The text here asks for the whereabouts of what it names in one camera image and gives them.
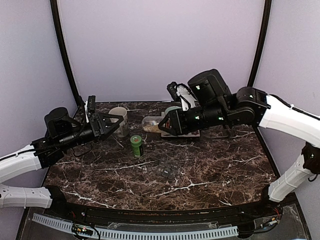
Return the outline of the green labelled supplement bottle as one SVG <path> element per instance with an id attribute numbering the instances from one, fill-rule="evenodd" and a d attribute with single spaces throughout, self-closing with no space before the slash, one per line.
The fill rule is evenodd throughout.
<path id="1" fill-rule="evenodd" d="M 142 137 L 140 135 L 133 135 L 130 138 L 130 144 L 133 155 L 137 158 L 142 157 L 144 154 Z"/>

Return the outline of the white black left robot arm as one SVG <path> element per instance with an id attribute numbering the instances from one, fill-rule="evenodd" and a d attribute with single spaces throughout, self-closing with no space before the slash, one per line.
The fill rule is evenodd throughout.
<path id="1" fill-rule="evenodd" d="M 47 132 L 24 148 L 0 159 L 0 207 L 50 209 L 60 218 L 71 213 L 57 186 L 13 187 L 4 182 L 24 173 L 55 165 L 69 149 L 109 137 L 123 122 L 121 115 L 91 110 L 81 122 L 69 116 L 65 107 L 53 109 L 44 117 Z"/>

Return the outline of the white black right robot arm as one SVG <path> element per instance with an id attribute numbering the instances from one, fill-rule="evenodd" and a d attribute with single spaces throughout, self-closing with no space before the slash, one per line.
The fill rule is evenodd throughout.
<path id="1" fill-rule="evenodd" d="M 305 141 L 294 164 L 263 190 L 255 213 L 266 217 L 289 193 L 320 173 L 320 118 L 285 102 L 274 94 L 245 86 L 232 93 L 216 69 L 203 71 L 187 84 L 167 86 L 171 97 L 182 107 L 169 111 L 158 128 L 182 136 L 213 126 L 231 128 L 249 125 L 277 130 Z"/>

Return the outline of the clear pill bottle green label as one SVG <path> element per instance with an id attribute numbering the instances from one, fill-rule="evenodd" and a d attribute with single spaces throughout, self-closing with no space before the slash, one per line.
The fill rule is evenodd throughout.
<path id="1" fill-rule="evenodd" d="M 158 125 L 163 120 L 162 116 L 146 116 L 141 122 L 142 129 L 147 133 L 163 133 Z"/>

